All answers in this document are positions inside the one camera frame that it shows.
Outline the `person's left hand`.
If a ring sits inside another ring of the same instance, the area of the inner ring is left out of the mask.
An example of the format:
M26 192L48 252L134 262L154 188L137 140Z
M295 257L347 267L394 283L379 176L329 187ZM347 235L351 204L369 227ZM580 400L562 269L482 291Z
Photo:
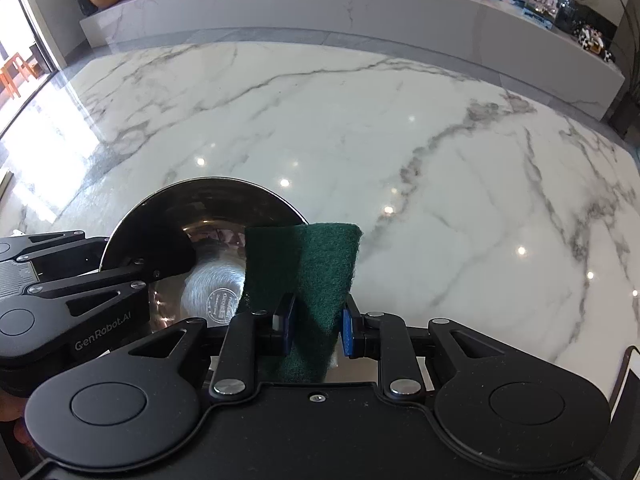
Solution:
M32 437L29 435L24 421L27 401L27 398L14 396L2 390L0 392L0 417L2 422L10 422L13 425L14 440L21 445L32 462L38 463L41 456L32 442Z

